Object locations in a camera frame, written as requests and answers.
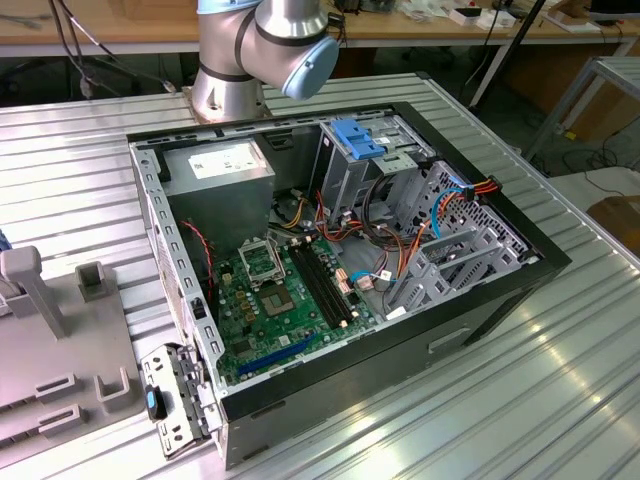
ribbed metal surface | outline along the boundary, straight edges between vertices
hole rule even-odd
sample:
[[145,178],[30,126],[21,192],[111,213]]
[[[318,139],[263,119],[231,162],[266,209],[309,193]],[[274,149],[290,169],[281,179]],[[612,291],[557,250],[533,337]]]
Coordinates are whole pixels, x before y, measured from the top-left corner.
[[627,94],[640,100],[640,57],[605,57],[594,70]]
[[[431,82],[340,80],[305,104],[266,96],[275,114],[410,101],[496,175],[573,263],[489,338],[232,472],[213,445],[167,464],[140,414],[0,476],[638,478],[640,281],[631,257]],[[191,123],[182,98],[170,96],[0,111],[0,225],[17,246],[41,248],[47,275],[93,258],[114,265],[138,355],[177,335],[123,133]]]

black computer chassis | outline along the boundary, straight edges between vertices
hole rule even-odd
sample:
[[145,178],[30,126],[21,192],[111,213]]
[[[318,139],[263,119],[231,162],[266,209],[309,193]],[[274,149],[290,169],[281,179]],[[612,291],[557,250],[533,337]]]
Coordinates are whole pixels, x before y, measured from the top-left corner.
[[[441,158],[471,183],[486,179],[408,103],[334,109],[313,112],[313,116],[376,110],[389,110],[390,114],[401,116]],[[309,113],[288,115],[283,119],[309,116]],[[134,134],[128,140],[138,142],[163,135],[172,137],[173,141],[153,147],[162,151],[197,144],[189,138],[201,129],[214,129],[220,137],[221,127],[235,128],[259,122],[248,120]],[[570,258],[502,192],[487,196],[486,202],[531,245],[531,251],[539,261],[223,398],[220,403],[227,426],[218,440],[226,451],[227,468],[320,425],[347,408],[423,372],[445,356],[481,340],[571,263]]]

ram slot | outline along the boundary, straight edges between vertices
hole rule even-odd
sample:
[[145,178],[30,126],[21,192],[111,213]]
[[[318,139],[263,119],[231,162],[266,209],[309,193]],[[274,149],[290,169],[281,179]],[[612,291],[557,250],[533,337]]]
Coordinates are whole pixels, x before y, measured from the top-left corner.
[[335,330],[341,327],[343,321],[350,322],[349,307],[313,250],[303,246],[290,249],[289,254],[327,324]]

metal latch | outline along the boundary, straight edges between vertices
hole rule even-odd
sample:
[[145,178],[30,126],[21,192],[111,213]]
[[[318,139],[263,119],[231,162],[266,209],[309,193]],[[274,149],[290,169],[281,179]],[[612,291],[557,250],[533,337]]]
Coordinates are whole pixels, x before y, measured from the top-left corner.
[[193,347],[163,345],[142,359],[149,418],[156,427],[165,458],[212,438],[222,416],[204,367]]

green circuit board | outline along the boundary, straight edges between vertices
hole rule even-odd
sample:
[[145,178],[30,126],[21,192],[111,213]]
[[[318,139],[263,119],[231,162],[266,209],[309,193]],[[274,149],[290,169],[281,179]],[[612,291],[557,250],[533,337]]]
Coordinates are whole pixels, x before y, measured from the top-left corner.
[[[311,248],[323,259],[327,278],[337,285],[334,271],[339,265],[329,245],[320,239],[313,242]],[[346,328],[332,329],[294,265],[288,247],[278,247],[277,252],[286,273],[284,280],[281,284],[267,282],[255,290],[251,289],[239,254],[216,266],[221,279],[218,331],[225,344],[218,370],[230,385],[284,365],[299,355],[362,334],[374,322],[360,297],[352,295],[348,299],[338,292],[356,316],[350,319]],[[287,352],[295,345],[300,346],[300,352],[249,373],[238,371],[268,355]]]

